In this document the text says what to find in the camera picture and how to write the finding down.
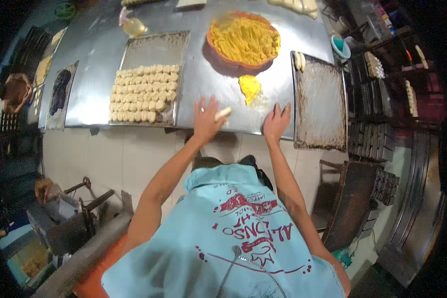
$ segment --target metal countertop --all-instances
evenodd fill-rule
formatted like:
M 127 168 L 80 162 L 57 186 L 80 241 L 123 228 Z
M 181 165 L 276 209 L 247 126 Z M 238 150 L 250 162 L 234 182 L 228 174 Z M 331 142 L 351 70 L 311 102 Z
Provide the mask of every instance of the metal countertop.
M 200 95 L 215 94 L 221 108 L 232 107 L 232 114 L 224 131 L 260 134 L 264 117 L 273 104 L 292 103 L 291 123 L 284 138 L 294 135 L 294 94 L 291 70 L 291 50 L 304 52 L 334 63 L 328 32 L 321 13 L 316 20 L 299 15 L 266 0 L 209 0 L 198 10 L 178 11 L 177 0 L 138 5 L 129 17 L 139 18 L 147 32 L 144 34 L 189 30 L 190 42 L 185 57 L 177 127 L 193 126 L 192 103 Z M 57 71 L 79 60 L 70 93 L 66 127 L 108 125 L 108 106 L 116 70 L 129 38 L 118 26 L 120 1 L 103 1 L 82 11 L 69 25 L 56 51 L 48 72 L 38 126 L 45 126 L 49 98 Z M 228 11 L 242 10 L 265 17 L 281 35 L 281 49 L 270 67 L 258 74 L 230 68 L 211 50 L 205 34 L 215 16 Z M 240 91 L 240 75 L 256 75 L 262 84 L 265 104 L 247 107 Z

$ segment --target man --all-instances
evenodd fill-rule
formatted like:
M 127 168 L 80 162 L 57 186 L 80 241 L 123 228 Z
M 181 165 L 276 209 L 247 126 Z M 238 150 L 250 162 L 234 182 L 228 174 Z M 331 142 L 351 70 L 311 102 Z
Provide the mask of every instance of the man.
M 351 283 L 323 246 L 279 140 L 290 104 L 269 112 L 263 134 L 278 198 L 251 165 L 197 168 L 161 223 L 161 205 L 199 149 L 219 131 L 214 97 L 195 103 L 194 135 L 149 182 L 121 259 L 103 275 L 110 297 L 345 297 Z
M 32 89 L 25 74 L 9 75 L 5 84 L 0 84 L 2 110 L 6 113 L 18 113 L 30 98 Z

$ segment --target light blue shirt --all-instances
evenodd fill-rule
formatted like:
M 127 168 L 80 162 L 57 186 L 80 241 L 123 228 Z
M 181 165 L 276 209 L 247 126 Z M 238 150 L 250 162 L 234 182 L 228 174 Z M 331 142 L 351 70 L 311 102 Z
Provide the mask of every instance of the light blue shirt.
M 200 168 L 155 235 L 110 267 L 114 297 L 344 297 L 285 206 L 248 165 Z

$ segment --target yellow filling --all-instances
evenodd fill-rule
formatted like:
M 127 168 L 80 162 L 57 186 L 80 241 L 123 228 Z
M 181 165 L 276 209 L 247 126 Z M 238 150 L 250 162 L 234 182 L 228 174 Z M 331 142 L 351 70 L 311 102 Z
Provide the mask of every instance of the yellow filling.
M 278 56 L 280 35 L 268 24 L 245 17 L 235 17 L 229 21 L 210 27 L 211 39 L 218 51 L 226 58 L 258 65 Z
M 243 75 L 238 78 L 238 83 L 242 89 L 242 93 L 245 95 L 245 104 L 249 105 L 257 94 L 262 91 L 262 85 L 253 75 Z

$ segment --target orange bowl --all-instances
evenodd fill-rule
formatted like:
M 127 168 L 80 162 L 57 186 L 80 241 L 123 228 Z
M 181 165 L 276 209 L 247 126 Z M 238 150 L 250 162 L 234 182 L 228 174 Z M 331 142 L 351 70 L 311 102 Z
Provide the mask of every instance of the orange bowl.
M 272 24 L 269 21 L 267 21 L 267 19 L 265 19 L 264 17 L 262 17 L 260 15 L 257 15 L 257 14 L 254 14 L 254 13 L 248 13 L 248 12 L 244 12 L 244 11 L 234 11 L 234 12 L 230 13 L 230 15 L 236 16 L 236 17 L 244 17 L 244 18 L 257 20 L 257 21 L 260 21 L 262 23 L 265 23 L 265 24 L 268 25 L 270 30 L 276 31 L 278 33 L 278 36 L 280 36 L 280 33 L 272 26 Z M 244 68 L 249 68 L 249 69 L 259 69 L 259 68 L 262 68 L 263 66 L 265 66 L 266 64 L 268 64 L 269 62 L 272 62 L 273 59 L 275 59 L 278 56 L 278 52 L 280 51 L 280 40 L 279 40 L 278 41 L 278 48 L 276 49 L 276 55 L 274 57 L 271 57 L 271 58 L 267 59 L 263 63 L 253 65 L 253 64 L 246 64 L 246 63 L 243 63 L 243 62 L 240 62 L 240 61 L 231 60 L 231 59 L 225 57 L 222 53 L 220 53 L 220 51 L 214 45 L 214 42 L 212 41 L 211 36 L 210 36 L 210 32 L 211 32 L 210 28 L 211 27 L 212 27 L 212 24 L 210 24 L 210 27 L 207 30 L 207 34 L 206 34 L 207 43 L 217 53 L 217 55 L 220 58 L 222 58 L 222 60 L 224 60 L 225 62 L 227 62 L 229 64 L 237 65 L 237 66 L 243 66 Z

